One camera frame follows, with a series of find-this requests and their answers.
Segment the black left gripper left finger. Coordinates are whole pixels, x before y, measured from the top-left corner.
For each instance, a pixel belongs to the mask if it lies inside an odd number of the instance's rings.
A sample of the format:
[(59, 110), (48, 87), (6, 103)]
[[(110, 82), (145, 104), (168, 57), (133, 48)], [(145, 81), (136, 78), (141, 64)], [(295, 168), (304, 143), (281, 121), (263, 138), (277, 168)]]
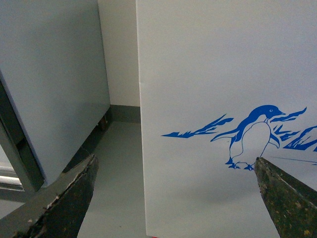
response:
[(89, 208), (99, 168), (94, 154), (0, 220), (2, 238), (75, 238)]

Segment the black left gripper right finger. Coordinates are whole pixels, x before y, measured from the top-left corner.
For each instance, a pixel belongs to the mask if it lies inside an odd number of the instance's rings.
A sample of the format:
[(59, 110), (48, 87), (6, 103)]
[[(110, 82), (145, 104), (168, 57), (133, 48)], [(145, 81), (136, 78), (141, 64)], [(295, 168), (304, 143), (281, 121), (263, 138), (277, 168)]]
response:
[(317, 236), (317, 192), (268, 160), (255, 162), (260, 194), (281, 238)]

